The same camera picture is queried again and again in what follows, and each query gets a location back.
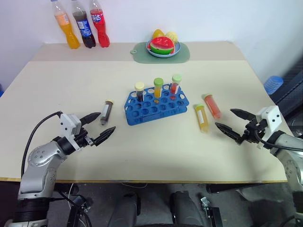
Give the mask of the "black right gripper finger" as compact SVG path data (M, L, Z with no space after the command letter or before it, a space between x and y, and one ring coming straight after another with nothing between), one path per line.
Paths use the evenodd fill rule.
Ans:
M231 127L219 122L216 122L215 125L224 135L230 137L235 142L242 142L241 135L233 131Z
M253 121L255 120L255 115L252 113L249 113L247 111L241 110L241 109L230 109L232 113L234 113L236 116L240 117L241 119L247 120L247 121Z

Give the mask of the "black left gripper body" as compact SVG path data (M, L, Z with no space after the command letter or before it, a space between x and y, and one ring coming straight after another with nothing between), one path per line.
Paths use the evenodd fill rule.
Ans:
M97 146L96 141L89 137L88 132L84 128L81 128L79 134L75 135L75 142L80 148Z

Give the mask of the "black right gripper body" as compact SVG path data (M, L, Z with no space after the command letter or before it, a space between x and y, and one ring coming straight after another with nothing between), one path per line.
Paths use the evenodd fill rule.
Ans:
M257 119L250 121L246 126L242 136L236 139L237 144L241 144L243 141L249 143L260 143L261 137L265 134L265 128L267 127L267 121L265 119L257 122Z

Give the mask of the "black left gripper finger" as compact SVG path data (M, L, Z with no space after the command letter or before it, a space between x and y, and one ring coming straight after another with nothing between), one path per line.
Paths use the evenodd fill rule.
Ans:
M95 146L99 146L101 143L103 143L104 141L106 141L111 134L115 131L116 126L111 127L106 129L105 131L103 131L102 133L100 133L100 135L98 137L96 137L95 139L93 139L93 144Z
M94 112L90 113L80 119L81 124L90 124L91 122L95 121L99 116L101 115L101 112Z

